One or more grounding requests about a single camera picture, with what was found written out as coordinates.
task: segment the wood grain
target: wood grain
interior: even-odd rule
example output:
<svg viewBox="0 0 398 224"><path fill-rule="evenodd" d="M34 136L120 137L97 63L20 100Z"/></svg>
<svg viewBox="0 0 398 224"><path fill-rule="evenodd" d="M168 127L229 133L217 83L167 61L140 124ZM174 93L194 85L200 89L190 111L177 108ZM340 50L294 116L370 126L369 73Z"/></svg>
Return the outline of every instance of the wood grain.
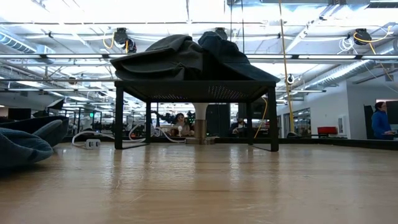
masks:
<svg viewBox="0 0 398 224"><path fill-rule="evenodd" d="M398 153L321 145L61 144L3 170L8 223L397 223Z"/></svg>

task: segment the table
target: table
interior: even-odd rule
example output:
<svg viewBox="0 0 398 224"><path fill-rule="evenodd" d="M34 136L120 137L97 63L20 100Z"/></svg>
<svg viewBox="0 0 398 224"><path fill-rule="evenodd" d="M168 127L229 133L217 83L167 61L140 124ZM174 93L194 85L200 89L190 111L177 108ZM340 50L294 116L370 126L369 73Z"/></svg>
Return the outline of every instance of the table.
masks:
<svg viewBox="0 0 398 224"><path fill-rule="evenodd" d="M172 80L136 80L115 81L116 112L115 142L116 149L129 149L150 144L150 131L146 131L144 144L123 147L123 103L124 92L146 102L146 130L150 130L152 119L151 103L246 103L248 144L253 145L251 103L261 96L268 95L269 133L272 152L279 150L276 115L276 82L267 81L172 81Z"/></svg>

